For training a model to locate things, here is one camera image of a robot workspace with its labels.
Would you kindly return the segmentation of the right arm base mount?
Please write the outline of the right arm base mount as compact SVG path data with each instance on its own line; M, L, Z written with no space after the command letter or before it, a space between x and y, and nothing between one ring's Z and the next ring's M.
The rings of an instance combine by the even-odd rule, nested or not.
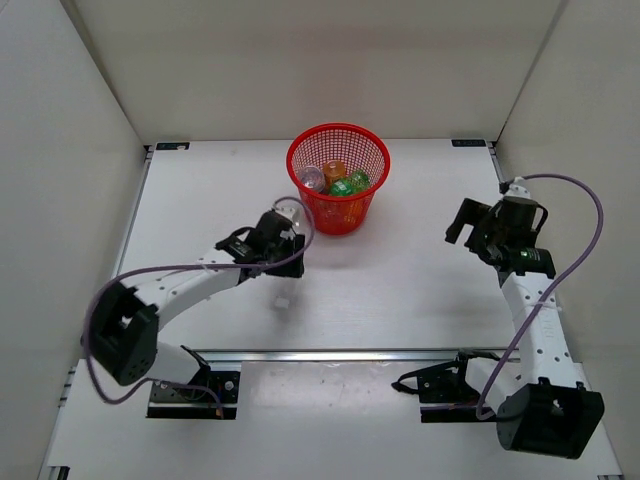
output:
M499 360L495 353L460 350L453 360L402 374L391 387L418 397L422 424L477 423L480 394L466 383L471 360Z

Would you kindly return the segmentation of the green plastic bottle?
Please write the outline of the green plastic bottle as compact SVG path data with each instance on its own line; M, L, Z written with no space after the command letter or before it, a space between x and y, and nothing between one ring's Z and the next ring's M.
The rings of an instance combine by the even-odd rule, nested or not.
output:
M351 175L340 178L329 187L328 193L334 197L346 197L368 190L371 182L367 173L356 170Z

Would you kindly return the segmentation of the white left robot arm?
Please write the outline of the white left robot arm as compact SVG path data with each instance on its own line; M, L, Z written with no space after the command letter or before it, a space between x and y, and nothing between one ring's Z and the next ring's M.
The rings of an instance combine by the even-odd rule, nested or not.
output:
M174 384L188 400L206 395L210 377L192 349L160 341L178 316L212 296L262 275L299 279L313 238L288 209L272 208L254 226L233 231L191 264L144 267L114 277L88 308L81 337L87 368L117 385Z

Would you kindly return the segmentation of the clear blue label water bottle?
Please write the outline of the clear blue label water bottle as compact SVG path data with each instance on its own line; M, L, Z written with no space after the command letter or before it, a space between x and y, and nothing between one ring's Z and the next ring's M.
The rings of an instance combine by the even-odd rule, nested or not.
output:
M322 193L326 186L324 173L316 166L306 166L298 171L298 180L301 184L312 191Z

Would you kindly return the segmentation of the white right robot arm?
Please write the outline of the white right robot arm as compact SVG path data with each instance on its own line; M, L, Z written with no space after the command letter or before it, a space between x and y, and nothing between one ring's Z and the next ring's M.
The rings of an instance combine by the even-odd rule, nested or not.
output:
M450 373L449 387L464 400L479 393L504 449L576 460L603 417L604 401L581 379L564 337L552 255L536 245L547 217L536 201L511 195L493 206L462 202L445 240L455 243L471 226L465 246L497 272L520 362L510 370L508 353L472 358Z

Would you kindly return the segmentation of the small orange juice bottle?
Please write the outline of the small orange juice bottle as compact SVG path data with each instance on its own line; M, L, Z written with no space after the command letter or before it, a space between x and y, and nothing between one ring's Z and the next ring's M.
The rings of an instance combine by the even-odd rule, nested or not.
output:
M326 187L329 188L336 181L347 176L346 166L340 160L330 160L322 166Z

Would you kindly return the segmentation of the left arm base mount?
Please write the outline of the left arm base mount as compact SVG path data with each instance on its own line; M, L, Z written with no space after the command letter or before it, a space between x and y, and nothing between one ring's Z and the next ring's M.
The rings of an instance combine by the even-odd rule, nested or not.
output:
M241 377L238 363L209 362L185 345L160 342L144 377L152 381L148 418L236 418Z

